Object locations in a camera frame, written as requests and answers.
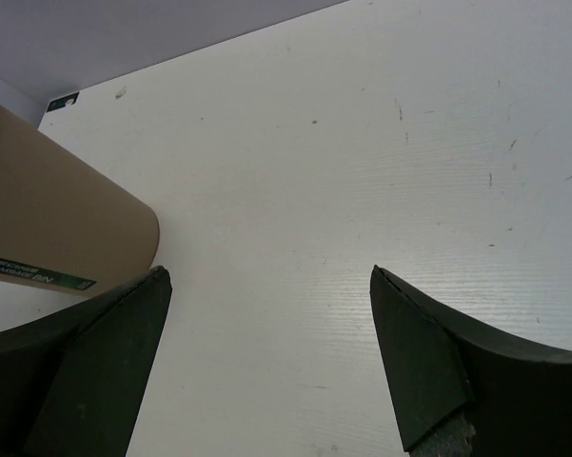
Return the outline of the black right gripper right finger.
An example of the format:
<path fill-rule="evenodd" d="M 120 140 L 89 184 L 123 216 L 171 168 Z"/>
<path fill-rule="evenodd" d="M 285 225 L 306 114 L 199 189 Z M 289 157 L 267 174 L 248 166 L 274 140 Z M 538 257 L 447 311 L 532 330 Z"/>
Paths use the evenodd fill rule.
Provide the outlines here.
<path fill-rule="evenodd" d="M 372 315 L 411 456 L 572 456 L 572 351 L 491 327 L 385 268 Z"/>

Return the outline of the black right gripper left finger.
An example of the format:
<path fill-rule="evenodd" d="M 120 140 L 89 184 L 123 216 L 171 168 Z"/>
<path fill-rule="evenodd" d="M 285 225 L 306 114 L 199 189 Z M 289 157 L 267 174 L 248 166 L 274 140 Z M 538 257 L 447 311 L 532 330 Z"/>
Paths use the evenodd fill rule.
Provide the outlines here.
<path fill-rule="evenodd" d="M 124 456 L 168 315 L 163 267 L 0 332 L 0 456 Z"/>

